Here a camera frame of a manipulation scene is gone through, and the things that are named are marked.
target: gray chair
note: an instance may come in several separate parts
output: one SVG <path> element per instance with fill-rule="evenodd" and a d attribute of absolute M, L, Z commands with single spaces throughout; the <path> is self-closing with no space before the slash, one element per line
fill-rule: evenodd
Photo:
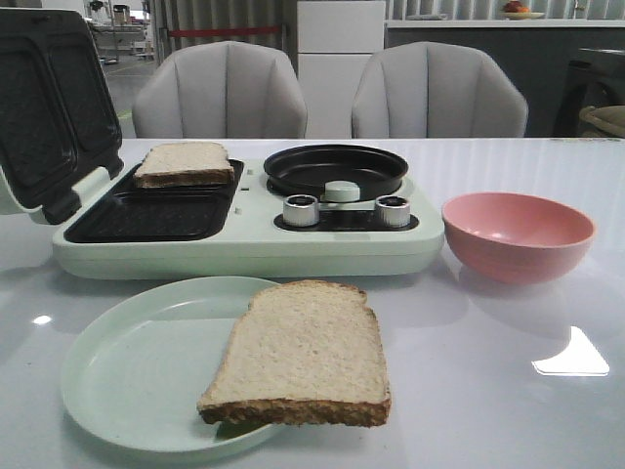
<path fill-rule="evenodd" d="M 132 109 L 139 138 L 297 139 L 307 109 L 277 49 L 224 41 L 170 55 Z"/>
<path fill-rule="evenodd" d="M 522 137 L 527 102 L 485 52 L 416 42 L 374 54 L 352 108 L 355 138 Z"/>

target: pink bowl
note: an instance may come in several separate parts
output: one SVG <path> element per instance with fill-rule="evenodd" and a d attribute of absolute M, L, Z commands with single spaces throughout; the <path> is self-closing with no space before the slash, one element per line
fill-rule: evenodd
<path fill-rule="evenodd" d="M 476 192 L 442 206 L 445 236 L 468 267 L 506 283 L 558 278 L 584 257 L 595 224 L 583 213 L 546 198 Z"/>

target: bread slice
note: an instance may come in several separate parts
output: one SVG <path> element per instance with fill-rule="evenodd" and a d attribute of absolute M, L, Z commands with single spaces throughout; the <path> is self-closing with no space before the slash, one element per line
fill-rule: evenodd
<path fill-rule="evenodd" d="M 220 144 L 162 144 L 149 151 L 134 180 L 139 188 L 228 184 L 234 180 L 234 169 Z"/>
<path fill-rule="evenodd" d="M 378 321 L 355 286 L 323 280 L 257 293 L 197 402 L 206 423 L 386 423 L 391 395 Z"/>

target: cabinet door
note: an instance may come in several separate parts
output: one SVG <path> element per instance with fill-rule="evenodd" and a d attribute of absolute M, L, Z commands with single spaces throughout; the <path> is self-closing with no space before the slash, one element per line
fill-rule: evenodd
<path fill-rule="evenodd" d="M 300 54 L 361 54 L 384 48 L 386 2 L 298 2 Z"/>
<path fill-rule="evenodd" d="M 299 77 L 309 111 L 308 139 L 352 136 L 352 103 L 368 54 L 300 54 Z"/>

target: light green plate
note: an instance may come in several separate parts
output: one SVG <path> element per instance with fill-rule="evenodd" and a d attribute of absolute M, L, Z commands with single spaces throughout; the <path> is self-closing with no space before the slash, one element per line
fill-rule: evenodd
<path fill-rule="evenodd" d="M 63 363 L 62 399 L 85 430 L 141 453 L 230 455 L 279 426 L 207 425 L 195 403 L 213 379 L 236 318 L 274 282 L 203 277 L 134 296 L 76 339 Z"/>

